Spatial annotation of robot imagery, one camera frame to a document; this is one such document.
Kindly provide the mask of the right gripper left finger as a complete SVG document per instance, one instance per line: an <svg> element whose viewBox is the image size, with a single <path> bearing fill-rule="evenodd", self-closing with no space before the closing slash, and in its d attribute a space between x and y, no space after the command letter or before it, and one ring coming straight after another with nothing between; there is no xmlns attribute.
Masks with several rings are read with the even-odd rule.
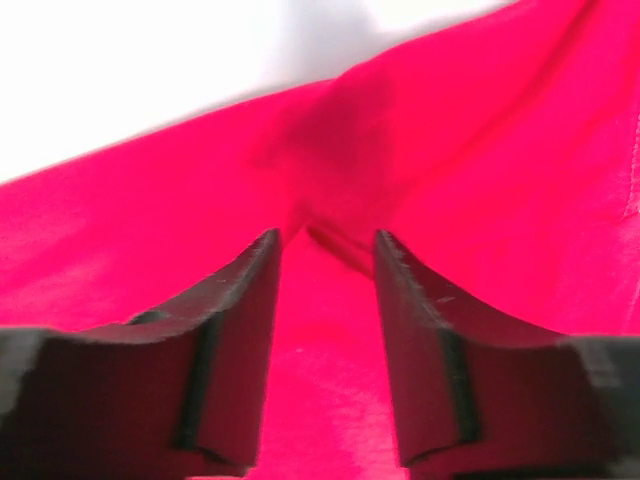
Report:
<svg viewBox="0 0 640 480"><path fill-rule="evenodd" d="M257 462L281 264L265 231L136 316L1 332L5 479L242 477Z"/></svg>

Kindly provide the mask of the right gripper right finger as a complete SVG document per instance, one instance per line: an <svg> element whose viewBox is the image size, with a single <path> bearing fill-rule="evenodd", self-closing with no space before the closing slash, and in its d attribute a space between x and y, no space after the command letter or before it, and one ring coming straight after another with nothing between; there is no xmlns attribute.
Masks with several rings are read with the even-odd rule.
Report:
<svg viewBox="0 0 640 480"><path fill-rule="evenodd" d="M413 479L635 479L639 340L507 315L374 238L400 464Z"/></svg>

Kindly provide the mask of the red t shirt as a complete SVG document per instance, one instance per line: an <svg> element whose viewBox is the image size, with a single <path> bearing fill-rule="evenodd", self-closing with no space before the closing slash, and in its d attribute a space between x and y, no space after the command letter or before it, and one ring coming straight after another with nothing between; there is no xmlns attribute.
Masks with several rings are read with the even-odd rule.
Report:
<svg viewBox="0 0 640 480"><path fill-rule="evenodd" d="M638 3L520 1L3 185L1 332L126 324L270 229L257 462L187 479L413 479L378 231L507 315L639 340Z"/></svg>

